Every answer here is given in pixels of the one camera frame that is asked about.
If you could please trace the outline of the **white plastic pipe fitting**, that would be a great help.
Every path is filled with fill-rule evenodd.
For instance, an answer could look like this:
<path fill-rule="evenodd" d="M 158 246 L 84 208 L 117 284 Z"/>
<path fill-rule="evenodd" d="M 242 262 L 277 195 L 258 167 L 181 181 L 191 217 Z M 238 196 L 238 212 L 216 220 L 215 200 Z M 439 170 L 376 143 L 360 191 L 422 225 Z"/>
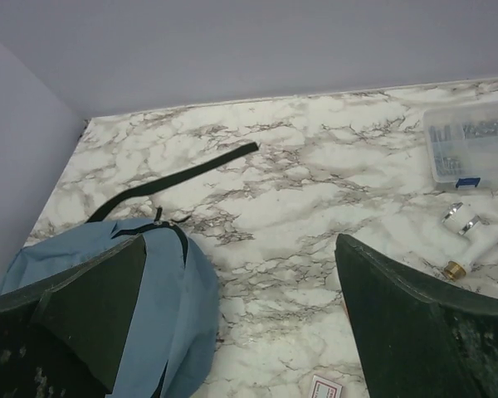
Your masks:
<path fill-rule="evenodd" d="M 472 208 L 462 202 L 452 203 L 441 219 L 450 232 L 464 238 L 468 245 L 452 256 L 443 274 L 451 280 L 464 278 L 474 264 L 498 244 L 498 224 L 486 225 Z"/>

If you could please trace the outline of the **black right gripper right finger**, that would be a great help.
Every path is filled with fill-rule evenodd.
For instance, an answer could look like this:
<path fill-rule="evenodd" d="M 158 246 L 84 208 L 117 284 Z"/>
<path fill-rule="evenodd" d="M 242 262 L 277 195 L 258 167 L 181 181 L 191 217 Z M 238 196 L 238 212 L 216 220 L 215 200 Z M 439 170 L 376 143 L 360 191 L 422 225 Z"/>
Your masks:
<path fill-rule="evenodd" d="M 335 260 L 372 397 L 498 397 L 498 299 L 340 234 Z"/>

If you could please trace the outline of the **blue fabric backpack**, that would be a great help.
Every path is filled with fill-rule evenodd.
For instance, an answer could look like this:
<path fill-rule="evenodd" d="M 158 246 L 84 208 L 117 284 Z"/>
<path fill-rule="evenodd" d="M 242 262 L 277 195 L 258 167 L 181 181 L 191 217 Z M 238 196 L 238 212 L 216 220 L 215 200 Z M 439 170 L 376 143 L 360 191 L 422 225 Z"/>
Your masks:
<path fill-rule="evenodd" d="M 22 248 L 0 284 L 0 295 L 94 259 L 141 236 L 146 261 L 120 367 L 104 397 L 188 397 L 212 367 L 219 319 L 219 283 L 213 264 L 181 221 L 110 220 L 122 202 L 165 189 L 253 153 L 248 143 L 201 165 L 130 188 L 108 200 L 83 224 Z"/>

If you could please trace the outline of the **clear plastic organizer box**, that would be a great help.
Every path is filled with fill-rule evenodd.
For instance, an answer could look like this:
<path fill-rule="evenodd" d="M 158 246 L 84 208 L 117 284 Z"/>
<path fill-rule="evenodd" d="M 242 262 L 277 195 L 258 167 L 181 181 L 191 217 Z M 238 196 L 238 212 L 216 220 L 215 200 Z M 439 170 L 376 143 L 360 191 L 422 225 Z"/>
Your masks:
<path fill-rule="evenodd" d="M 498 189 L 498 101 L 430 109 L 423 128 L 438 188 Z"/>

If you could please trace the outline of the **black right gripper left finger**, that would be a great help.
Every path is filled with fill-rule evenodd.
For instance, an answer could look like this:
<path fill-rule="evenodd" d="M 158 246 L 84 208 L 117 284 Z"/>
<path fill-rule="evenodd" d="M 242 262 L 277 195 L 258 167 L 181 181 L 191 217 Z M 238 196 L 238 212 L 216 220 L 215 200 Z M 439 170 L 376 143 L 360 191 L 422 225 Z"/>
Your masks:
<path fill-rule="evenodd" d="M 111 393 L 145 261 L 144 238 L 136 236 L 0 295 L 0 397 Z"/>

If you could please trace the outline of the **red white small box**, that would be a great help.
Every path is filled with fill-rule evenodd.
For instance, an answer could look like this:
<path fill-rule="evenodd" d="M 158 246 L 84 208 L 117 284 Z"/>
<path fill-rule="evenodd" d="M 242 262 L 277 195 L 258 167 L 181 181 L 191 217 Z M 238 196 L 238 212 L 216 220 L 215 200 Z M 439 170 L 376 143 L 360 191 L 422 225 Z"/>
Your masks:
<path fill-rule="evenodd" d="M 322 376 L 314 375 L 312 378 L 309 398 L 340 398 L 343 387 Z"/>

